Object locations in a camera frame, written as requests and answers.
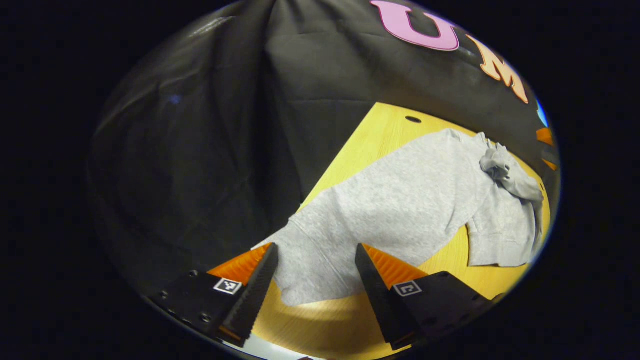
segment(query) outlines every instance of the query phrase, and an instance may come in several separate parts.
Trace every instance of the black fabric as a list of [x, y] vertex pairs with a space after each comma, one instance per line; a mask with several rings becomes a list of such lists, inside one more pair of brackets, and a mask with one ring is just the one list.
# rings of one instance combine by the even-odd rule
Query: black fabric
[[[402, 3], [417, 31], [438, 35]], [[553, 217], [560, 171], [541, 158], [557, 152], [536, 139], [532, 90], [521, 76], [525, 104], [456, 34], [454, 52], [409, 44], [368, 1], [342, 0], [252, 0], [186, 27], [122, 81], [93, 139], [114, 263], [149, 294], [247, 251], [286, 224], [376, 102], [484, 131], [540, 174]]]

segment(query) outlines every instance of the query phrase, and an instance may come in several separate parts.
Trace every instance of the gray sweatshirt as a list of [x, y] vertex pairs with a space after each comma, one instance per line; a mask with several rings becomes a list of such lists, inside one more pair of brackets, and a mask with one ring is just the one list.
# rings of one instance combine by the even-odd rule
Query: gray sweatshirt
[[540, 243], [542, 200], [505, 147], [446, 129], [321, 192], [255, 247], [279, 245], [285, 305], [340, 299], [364, 290], [360, 242], [418, 266], [467, 224], [470, 266], [525, 264]]

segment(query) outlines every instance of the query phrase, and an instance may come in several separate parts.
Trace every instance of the black cloth backdrop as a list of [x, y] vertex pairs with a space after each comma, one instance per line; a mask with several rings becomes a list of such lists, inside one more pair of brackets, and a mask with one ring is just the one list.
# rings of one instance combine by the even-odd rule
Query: black cloth backdrop
[[387, 33], [368, 1], [341, 0], [234, 3], [184, 28], [122, 81], [92, 141], [116, 267], [147, 295], [247, 251], [286, 224], [376, 102], [484, 131], [540, 174], [554, 216], [560, 171], [541, 160], [534, 92], [521, 77], [525, 104], [487, 76], [456, 34], [457, 51], [425, 49]]

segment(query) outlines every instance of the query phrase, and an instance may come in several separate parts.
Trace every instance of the pink letter u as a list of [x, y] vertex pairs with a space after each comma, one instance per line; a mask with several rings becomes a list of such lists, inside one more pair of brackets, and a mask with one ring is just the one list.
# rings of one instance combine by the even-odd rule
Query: pink letter u
[[386, 1], [371, 1], [371, 4], [380, 9], [380, 18], [385, 29], [401, 40], [440, 51], [455, 51], [460, 46], [453, 25], [446, 20], [423, 13], [424, 16], [435, 22], [440, 33], [439, 37], [429, 37], [418, 33], [411, 27], [409, 20], [411, 9], [408, 7]]

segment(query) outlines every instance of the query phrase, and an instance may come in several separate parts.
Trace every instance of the wooden table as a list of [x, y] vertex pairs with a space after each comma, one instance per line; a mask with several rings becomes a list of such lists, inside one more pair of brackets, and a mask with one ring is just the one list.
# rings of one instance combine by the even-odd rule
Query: wooden table
[[[407, 116], [422, 122], [411, 122], [405, 119]], [[301, 208], [322, 190], [345, 181], [407, 142], [446, 128], [475, 135], [467, 129], [430, 115], [397, 106], [375, 104]], [[545, 196], [543, 236], [546, 237], [550, 210], [542, 180], [521, 159], [515, 158], [539, 182]], [[488, 299], [509, 291], [527, 270], [527, 265], [517, 268], [469, 267], [468, 253], [468, 233], [466, 226], [463, 226], [448, 245], [431, 259], [425, 259], [419, 268], [427, 274], [446, 270]], [[282, 304], [280, 290], [273, 281], [253, 333], [281, 347], [325, 359], [379, 359], [406, 349], [391, 351], [391, 347], [384, 342], [366, 293], [287, 307]]]

